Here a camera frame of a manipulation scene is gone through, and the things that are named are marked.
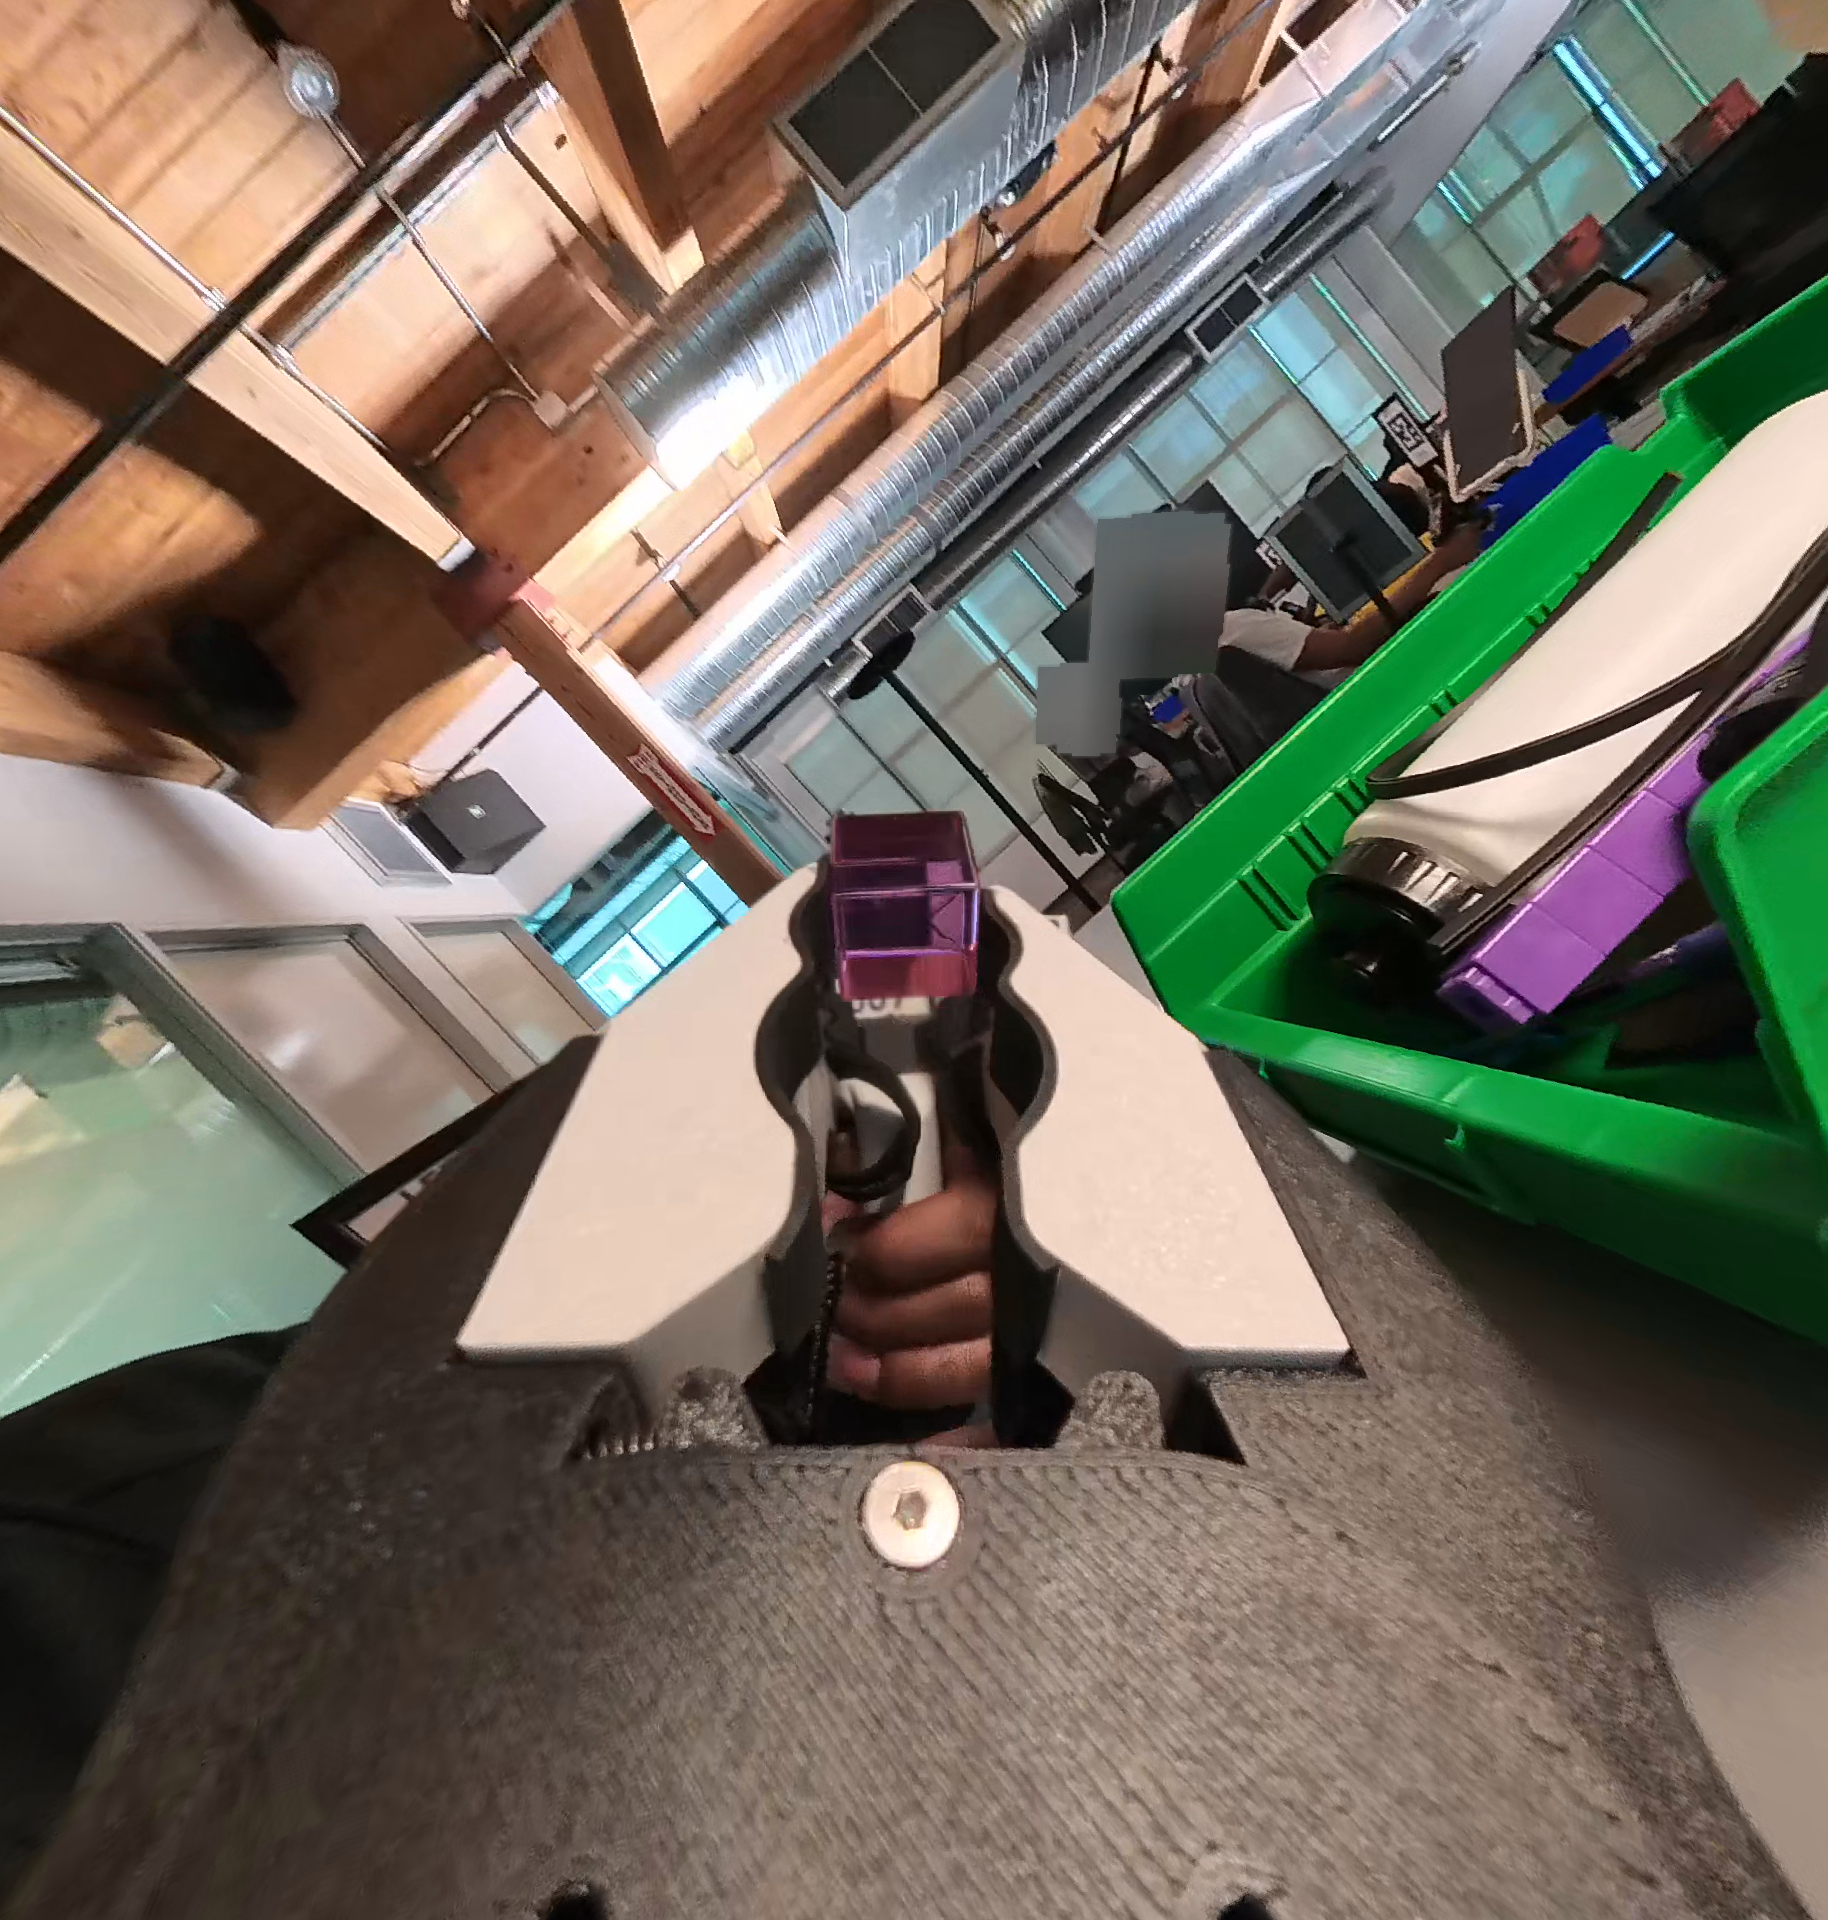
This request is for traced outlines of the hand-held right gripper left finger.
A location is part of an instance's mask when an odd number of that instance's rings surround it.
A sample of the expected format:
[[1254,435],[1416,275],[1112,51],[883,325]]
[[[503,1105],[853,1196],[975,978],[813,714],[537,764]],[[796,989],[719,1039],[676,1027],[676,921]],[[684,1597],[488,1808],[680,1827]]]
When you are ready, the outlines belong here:
[[604,1029],[460,1356],[603,1361],[655,1409],[690,1372],[801,1352],[828,1285],[822,929],[821,876],[786,876]]

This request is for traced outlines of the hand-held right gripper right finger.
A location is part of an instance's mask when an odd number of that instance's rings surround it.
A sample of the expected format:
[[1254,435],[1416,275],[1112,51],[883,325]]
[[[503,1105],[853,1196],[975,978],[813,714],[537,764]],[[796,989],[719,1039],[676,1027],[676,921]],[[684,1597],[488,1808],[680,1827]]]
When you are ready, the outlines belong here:
[[1167,1419],[1206,1374],[1352,1359],[1206,1043],[1015,895],[983,904],[983,1002],[995,1417],[1132,1374]]

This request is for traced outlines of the purple transparent cube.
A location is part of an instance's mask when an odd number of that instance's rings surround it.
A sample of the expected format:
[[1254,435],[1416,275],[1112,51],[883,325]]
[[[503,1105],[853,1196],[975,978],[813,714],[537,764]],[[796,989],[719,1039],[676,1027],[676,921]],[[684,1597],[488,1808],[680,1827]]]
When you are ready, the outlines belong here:
[[966,817],[836,814],[828,915],[847,1002],[975,996],[982,885]]

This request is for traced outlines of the green plastic bin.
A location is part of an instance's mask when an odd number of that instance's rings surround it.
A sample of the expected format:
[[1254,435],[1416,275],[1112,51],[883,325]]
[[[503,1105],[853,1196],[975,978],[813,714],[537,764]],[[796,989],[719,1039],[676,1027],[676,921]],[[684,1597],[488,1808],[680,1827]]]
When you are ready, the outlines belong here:
[[1309,887],[1385,758],[1513,663],[1664,477],[1828,390],[1828,277],[1672,381],[1116,893],[1167,1012],[1330,1137],[1828,1345],[1828,590],[1792,688],[1701,757],[1691,879],[1558,1012],[1369,980]]

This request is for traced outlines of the person's left hand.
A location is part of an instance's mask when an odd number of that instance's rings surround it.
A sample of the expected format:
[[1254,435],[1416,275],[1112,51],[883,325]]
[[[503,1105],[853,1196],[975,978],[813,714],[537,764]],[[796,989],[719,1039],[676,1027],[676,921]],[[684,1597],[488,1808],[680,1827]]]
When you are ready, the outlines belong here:
[[863,1215],[825,1199],[840,1294],[828,1342],[828,1384],[896,1413],[978,1405],[992,1380],[992,1238],[996,1187],[980,1170],[935,1194]]

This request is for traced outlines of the purple plastic tool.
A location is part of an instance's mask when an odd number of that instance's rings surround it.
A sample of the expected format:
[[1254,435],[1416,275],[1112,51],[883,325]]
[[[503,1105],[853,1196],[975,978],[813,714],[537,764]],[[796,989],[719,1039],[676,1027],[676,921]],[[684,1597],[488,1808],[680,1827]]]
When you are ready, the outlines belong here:
[[1522,1027],[1558,1012],[1638,935],[1693,874],[1686,831],[1708,791],[1703,752],[1731,714],[1792,688],[1823,605],[1813,599],[1728,708],[1445,971],[1437,1004],[1485,1033]]

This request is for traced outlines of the black monitor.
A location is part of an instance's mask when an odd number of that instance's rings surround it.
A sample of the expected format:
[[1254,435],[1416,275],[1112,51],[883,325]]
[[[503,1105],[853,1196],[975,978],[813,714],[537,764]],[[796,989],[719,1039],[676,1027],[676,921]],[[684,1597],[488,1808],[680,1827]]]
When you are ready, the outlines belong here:
[[1307,480],[1262,540],[1332,622],[1347,622],[1422,563],[1428,536],[1425,493],[1342,458]]

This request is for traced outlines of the white cylinder with black cap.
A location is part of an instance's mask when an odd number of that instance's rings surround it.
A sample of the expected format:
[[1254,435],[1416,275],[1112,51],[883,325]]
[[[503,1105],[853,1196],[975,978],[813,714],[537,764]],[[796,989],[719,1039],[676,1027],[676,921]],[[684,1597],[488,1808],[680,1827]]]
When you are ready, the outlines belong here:
[[1828,590],[1828,390],[1664,477],[1541,634],[1365,779],[1309,887],[1337,963],[1443,980],[1674,752]]

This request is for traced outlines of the blue plastic bin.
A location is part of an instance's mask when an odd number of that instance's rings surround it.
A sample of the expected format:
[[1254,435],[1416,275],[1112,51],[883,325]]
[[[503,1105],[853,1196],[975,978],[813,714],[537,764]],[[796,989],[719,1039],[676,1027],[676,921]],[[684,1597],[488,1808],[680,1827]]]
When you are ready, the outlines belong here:
[[1601,413],[1579,420],[1566,435],[1539,449],[1529,463],[1513,470],[1488,491],[1483,509],[1481,552],[1489,551],[1537,506],[1555,493],[1566,477],[1613,441],[1613,424]]

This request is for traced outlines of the grey monitor back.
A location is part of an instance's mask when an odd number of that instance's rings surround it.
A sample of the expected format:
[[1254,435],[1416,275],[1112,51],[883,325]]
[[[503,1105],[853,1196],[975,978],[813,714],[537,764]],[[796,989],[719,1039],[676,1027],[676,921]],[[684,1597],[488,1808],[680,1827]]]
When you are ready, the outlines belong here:
[[1537,448],[1534,398],[1518,354],[1518,292],[1506,287],[1445,347],[1445,470],[1466,506],[1525,467]]

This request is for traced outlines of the black wall speaker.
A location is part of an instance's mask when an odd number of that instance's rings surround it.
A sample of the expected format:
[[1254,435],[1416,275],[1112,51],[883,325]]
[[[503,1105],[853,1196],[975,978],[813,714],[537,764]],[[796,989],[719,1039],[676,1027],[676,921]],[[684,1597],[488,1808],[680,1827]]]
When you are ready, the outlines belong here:
[[498,769],[449,777],[399,817],[401,827],[455,876],[490,876],[541,835],[545,822]]

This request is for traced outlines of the thin silver air duct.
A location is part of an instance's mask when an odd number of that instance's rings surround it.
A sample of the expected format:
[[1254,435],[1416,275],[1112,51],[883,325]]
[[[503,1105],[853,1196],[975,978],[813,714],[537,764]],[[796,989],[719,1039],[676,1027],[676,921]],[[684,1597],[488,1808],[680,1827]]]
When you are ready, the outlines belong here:
[[1287,227],[1377,209],[1380,167],[1262,185],[1230,164],[1176,185],[953,378],[650,671],[650,693],[714,747],[760,727],[859,636],[1095,402],[1151,363]]

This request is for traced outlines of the large silver air duct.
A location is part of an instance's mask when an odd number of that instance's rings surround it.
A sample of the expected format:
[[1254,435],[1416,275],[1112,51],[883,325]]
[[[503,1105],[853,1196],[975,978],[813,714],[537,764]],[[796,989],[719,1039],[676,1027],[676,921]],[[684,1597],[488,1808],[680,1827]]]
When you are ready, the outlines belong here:
[[1179,2],[911,2],[773,124],[796,175],[597,373],[672,486],[745,432],[1018,179]]

